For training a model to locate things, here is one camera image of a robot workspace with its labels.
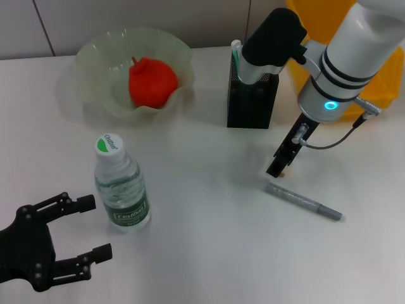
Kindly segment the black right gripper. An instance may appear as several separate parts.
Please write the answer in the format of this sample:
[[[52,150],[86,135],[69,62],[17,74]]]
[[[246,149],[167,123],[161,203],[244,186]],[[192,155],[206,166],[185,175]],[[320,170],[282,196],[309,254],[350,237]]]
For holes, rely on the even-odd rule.
[[[300,140],[306,141],[319,126],[316,122],[304,114],[300,114],[289,133],[277,149],[274,159],[266,170],[266,173],[274,178],[278,178],[284,169],[289,166],[297,156],[302,145]]]

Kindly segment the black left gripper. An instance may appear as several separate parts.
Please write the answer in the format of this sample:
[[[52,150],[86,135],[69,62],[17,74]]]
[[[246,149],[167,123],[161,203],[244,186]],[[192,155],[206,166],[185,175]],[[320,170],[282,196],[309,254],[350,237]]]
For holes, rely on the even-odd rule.
[[[1,231],[1,282],[23,279],[37,292],[51,287],[49,272],[55,252],[46,222],[96,208],[92,194],[73,201],[63,192],[35,205],[17,209],[14,221]],[[69,284],[91,279],[91,265],[113,257],[105,244],[75,258],[55,261],[53,284]]]

